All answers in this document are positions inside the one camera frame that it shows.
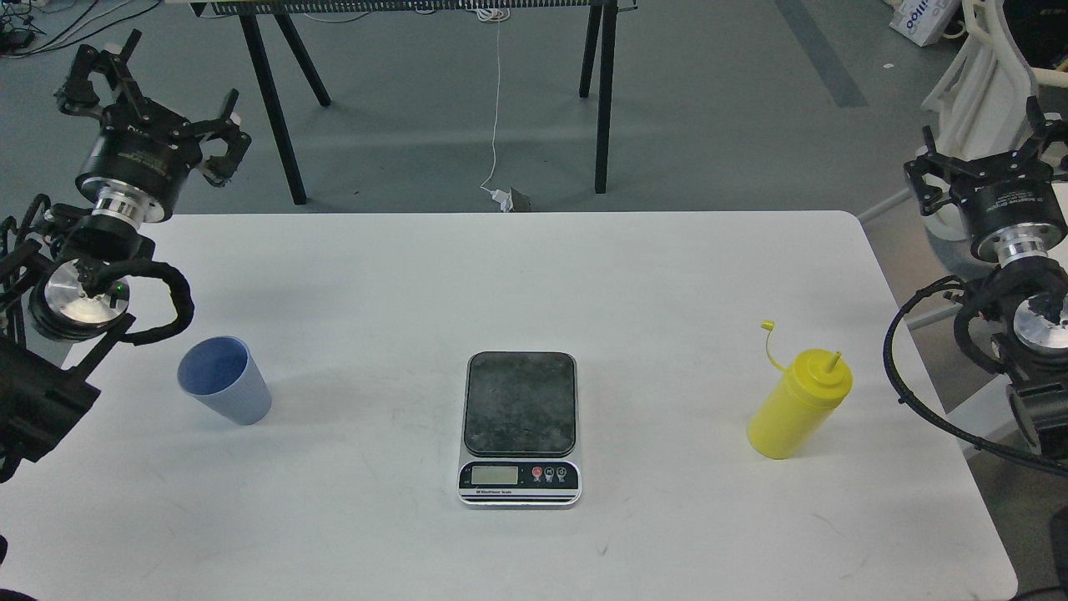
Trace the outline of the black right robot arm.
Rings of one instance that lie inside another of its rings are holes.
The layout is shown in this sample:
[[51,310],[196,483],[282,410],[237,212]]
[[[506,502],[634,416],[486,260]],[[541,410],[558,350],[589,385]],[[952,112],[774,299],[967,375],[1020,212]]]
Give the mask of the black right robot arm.
[[[1063,118],[1046,117],[1038,99],[1026,102],[1031,133],[1020,147],[983,159],[942,154],[924,127],[924,152],[904,165],[924,217],[953,205],[964,221],[977,260],[993,265],[987,276],[943,276],[913,294],[894,316],[884,338],[884,371],[900,404],[977,452],[1020,466],[1065,476],[1065,269],[1051,251],[1065,242],[1065,216],[1053,184],[1065,181],[1042,156],[1065,141]],[[1027,452],[972,434],[934,415],[904,383],[894,338],[904,317],[937,292],[959,306],[953,334],[959,350],[985,371],[1010,378],[1007,399]]]

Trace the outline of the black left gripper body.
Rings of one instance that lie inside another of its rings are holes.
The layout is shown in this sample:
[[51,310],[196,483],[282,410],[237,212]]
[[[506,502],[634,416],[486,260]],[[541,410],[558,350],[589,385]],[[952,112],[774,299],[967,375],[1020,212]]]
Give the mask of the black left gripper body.
[[202,139],[175,126],[104,118],[76,187],[93,203],[91,215],[121,222],[170,220],[184,183],[203,159]]

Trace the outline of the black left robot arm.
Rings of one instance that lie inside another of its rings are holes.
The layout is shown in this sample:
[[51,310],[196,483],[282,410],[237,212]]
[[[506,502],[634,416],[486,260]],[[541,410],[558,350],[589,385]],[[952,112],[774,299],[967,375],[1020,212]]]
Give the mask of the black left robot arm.
[[189,282],[154,259],[140,230],[170,220],[192,172],[225,186],[251,144],[236,90],[202,121],[144,95],[128,68],[140,38],[80,46],[56,92],[62,114],[99,125],[75,179],[88,208],[40,194],[23,220],[3,221],[4,483],[84,418],[100,395],[88,377],[119,343],[153,345],[191,325]]

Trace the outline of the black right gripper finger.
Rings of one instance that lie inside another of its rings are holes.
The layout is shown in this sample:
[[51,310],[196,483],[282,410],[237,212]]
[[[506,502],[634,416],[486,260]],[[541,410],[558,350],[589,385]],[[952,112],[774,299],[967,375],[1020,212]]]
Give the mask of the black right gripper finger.
[[1065,142],[1064,118],[1046,117],[1037,96],[1025,102],[1026,136],[1000,160],[998,185],[1003,188],[1051,188],[1065,175],[1045,162],[1042,156],[1054,142]]
[[930,161],[937,153],[931,127],[924,126],[922,136],[924,147],[916,151],[915,159],[904,164],[905,183],[918,201],[924,227],[938,239],[964,242],[968,231],[959,206],[951,199],[951,181],[943,168]]

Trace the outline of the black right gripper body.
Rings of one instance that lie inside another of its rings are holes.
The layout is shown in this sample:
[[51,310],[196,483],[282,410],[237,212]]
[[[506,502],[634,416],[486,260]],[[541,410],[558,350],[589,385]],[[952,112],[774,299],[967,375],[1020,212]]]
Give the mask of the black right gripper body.
[[1025,176],[951,187],[977,260],[1047,256],[1065,238],[1065,217],[1052,183]]

